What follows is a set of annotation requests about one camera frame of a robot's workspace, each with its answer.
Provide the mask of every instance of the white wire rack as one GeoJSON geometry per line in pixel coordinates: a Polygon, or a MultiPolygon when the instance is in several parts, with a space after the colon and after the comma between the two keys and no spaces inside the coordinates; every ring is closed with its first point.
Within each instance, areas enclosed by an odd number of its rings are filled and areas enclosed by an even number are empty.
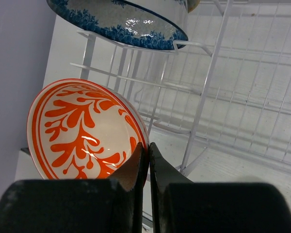
{"type": "Polygon", "coordinates": [[[78,33],[88,39],[83,63],[71,63],[81,79],[126,97],[149,133],[187,138],[183,174],[208,148],[291,174],[291,3],[203,3],[175,51],[78,33]],[[193,143],[204,150],[188,164],[193,143]]]}

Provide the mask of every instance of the orange floral pattern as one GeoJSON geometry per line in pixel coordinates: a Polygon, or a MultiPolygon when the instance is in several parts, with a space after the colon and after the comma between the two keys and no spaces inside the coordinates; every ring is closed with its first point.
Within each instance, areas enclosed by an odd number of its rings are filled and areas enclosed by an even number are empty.
{"type": "MultiPolygon", "coordinates": [[[[94,168],[93,160],[96,160],[100,166],[100,173],[98,178],[106,178],[110,176],[118,167],[120,167],[127,159],[126,152],[117,152],[112,156],[104,159],[98,158],[96,155],[104,152],[104,148],[100,146],[100,140],[85,130],[86,128],[95,127],[95,119],[92,119],[90,110],[95,113],[107,111],[111,107],[120,103],[108,93],[98,89],[91,88],[86,85],[73,85],[67,89],[62,89],[58,94],[57,100],[53,101],[53,110],[46,111],[44,116],[47,118],[56,118],[57,120],[47,121],[45,133],[50,135],[49,142],[55,141],[61,132],[67,132],[69,128],[77,127],[79,129],[77,137],[72,142],[54,143],[50,146],[50,150],[55,154],[60,154],[52,163],[51,166],[55,168],[63,167],[63,174],[67,174],[68,170],[73,166],[77,170],[76,179],[87,179],[84,172],[87,169],[94,168]],[[60,99],[60,97],[77,95],[76,103],[70,103],[60,99]],[[82,166],[78,165],[78,161],[86,160],[86,165],[82,162],[82,166]]],[[[126,110],[120,108],[118,113],[122,116],[125,114],[125,121],[134,129],[141,141],[138,129],[132,120],[131,116],[126,110]]],[[[130,137],[131,151],[133,152],[137,141],[134,137],[130,137]]]]}

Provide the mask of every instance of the wire grid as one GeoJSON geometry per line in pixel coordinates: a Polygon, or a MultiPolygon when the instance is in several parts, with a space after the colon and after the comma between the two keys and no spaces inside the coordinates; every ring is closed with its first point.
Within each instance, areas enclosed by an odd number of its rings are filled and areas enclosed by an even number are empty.
{"type": "MultiPolygon", "coordinates": [[[[189,39],[213,50],[221,21],[215,4],[201,4],[189,15],[189,39]]],[[[211,58],[193,46],[173,55],[100,43],[89,64],[105,73],[89,79],[125,96],[150,126],[189,133],[211,58]]],[[[291,165],[291,4],[232,6],[196,135],[291,165]]]]}

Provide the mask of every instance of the blue and white bowl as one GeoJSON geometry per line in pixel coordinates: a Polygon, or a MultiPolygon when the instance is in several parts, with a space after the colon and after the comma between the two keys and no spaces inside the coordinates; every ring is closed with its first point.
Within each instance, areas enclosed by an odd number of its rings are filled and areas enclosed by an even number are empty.
{"type": "Polygon", "coordinates": [[[173,50],[174,40],[188,40],[187,0],[47,0],[47,3],[77,27],[124,44],[173,50]]]}

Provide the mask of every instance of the bowl rim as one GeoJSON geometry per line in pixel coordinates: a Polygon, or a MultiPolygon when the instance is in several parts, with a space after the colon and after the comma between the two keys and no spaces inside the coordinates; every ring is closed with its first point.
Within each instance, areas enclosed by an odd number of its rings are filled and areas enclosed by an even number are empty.
{"type": "Polygon", "coordinates": [[[140,137],[142,139],[142,144],[143,144],[143,147],[144,147],[144,150],[145,150],[145,153],[147,153],[147,147],[148,147],[148,144],[149,142],[147,141],[147,139],[145,138],[145,136],[143,135],[142,133],[142,130],[140,128],[140,125],[138,124],[138,122],[136,121],[135,117],[133,116],[133,114],[131,113],[130,109],[126,106],[126,104],[123,103],[123,101],[117,97],[114,93],[112,93],[110,90],[108,90],[107,88],[97,84],[97,83],[94,83],[94,82],[91,82],[89,80],[84,80],[84,79],[76,79],[76,78],[68,78],[68,79],[61,79],[61,80],[57,80],[57,81],[54,81],[48,85],[46,85],[44,88],[42,88],[42,90],[37,94],[37,96],[34,98],[31,106],[30,106],[30,109],[29,109],[29,112],[28,112],[28,115],[27,115],[27,122],[26,122],[26,135],[27,135],[27,143],[28,143],[28,148],[29,148],[29,152],[30,152],[30,157],[36,167],[36,169],[38,170],[38,172],[40,173],[41,177],[45,180],[45,179],[54,179],[56,180],[55,177],[48,177],[48,175],[44,172],[42,166],[40,165],[39,161],[35,161],[34,160],[34,156],[37,157],[36,155],[36,151],[34,149],[34,144],[33,144],[33,139],[32,139],[32,120],[30,122],[30,134],[28,134],[28,130],[29,130],[29,119],[33,116],[33,112],[35,111],[35,108],[33,109],[32,107],[36,107],[36,104],[37,104],[37,101],[40,100],[40,97],[41,97],[41,94],[44,93],[45,91],[49,90],[50,87],[53,87],[53,86],[57,86],[59,83],[65,83],[65,82],[68,82],[68,81],[73,81],[73,82],[79,82],[79,83],[86,83],[86,84],[89,84],[89,85],[93,85],[97,88],[101,88],[103,91],[107,92],[108,94],[110,94],[113,98],[115,98],[121,105],[122,107],[127,110],[127,113],[129,114],[129,116],[131,117],[131,119],[133,120],[134,124],[136,125],[137,129],[138,129],[138,132],[140,134],[140,137]]]}
{"type": "MultiPolygon", "coordinates": [[[[151,11],[151,10],[145,8],[145,7],[142,7],[142,6],[138,5],[138,4],[135,4],[135,3],[132,3],[132,2],[129,2],[129,1],[126,1],[126,0],[115,0],[115,1],[122,2],[122,3],[127,4],[127,5],[130,5],[130,6],[132,6],[132,7],[135,7],[135,8],[141,9],[141,10],[143,10],[143,11],[148,12],[149,14],[152,14],[152,15],[154,15],[154,16],[156,16],[156,17],[162,19],[163,21],[165,21],[165,22],[169,23],[170,25],[172,25],[176,30],[180,31],[180,33],[185,37],[185,40],[183,40],[183,41],[188,41],[188,40],[189,40],[188,35],[185,33],[185,31],[184,31],[180,26],[178,26],[177,24],[173,23],[171,20],[165,18],[164,16],[161,16],[161,15],[159,15],[158,13],[155,13],[155,12],[153,12],[153,11],[151,11]]],[[[56,11],[56,9],[55,9],[54,7],[51,7],[52,4],[55,5],[55,6],[58,6],[57,4],[53,3],[53,0],[47,0],[47,3],[48,3],[48,5],[49,5],[49,7],[50,7],[50,8],[51,8],[51,9],[52,9],[52,10],[53,10],[53,11],[54,11],[58,16],[60,16],[60,17],[63,18],[64,20],[68,21],[69,23],[71,23],[71,24],[73,24],[73,25],[75,25],[75,26],[77,26],[77,27],[79,27],[79,28],[81,28],[81,29],[83,29],[83,30],[86,30],[86,29],[84,29],[80,24],[74,22],[73,20],[65,19],[59,11],[56,11]]],[[[107,36],[104,36],[104,35],[102,35],[102,36],[105,37],[105,38],[108,38],[108,39],[110,39],[110,40],[113,40],[113,39],[110,38],[110,37],[107,37],[107,36]]],[[[128,44],[128,45],[131,45],[131,46],[134,46],[134,47],[139,47],[139,48],[145,48],[145,49],[147,49],[146,47],[137,46],[137,45],[134,45],[133,43],[128,44]]],[[[178,48],[178,49],[181,49],[181,48],[183,48],[183,47],[185,47],[185,46],[186,46],[186,45],[177,45],[177,48],[178,48]]],[[[174,45],[172,44],[172,46],[171,46],[170,48],[168,48],[168,49],[152,49],[152,50],[175,50],[175,47],[174,47],[174,45]]]]}

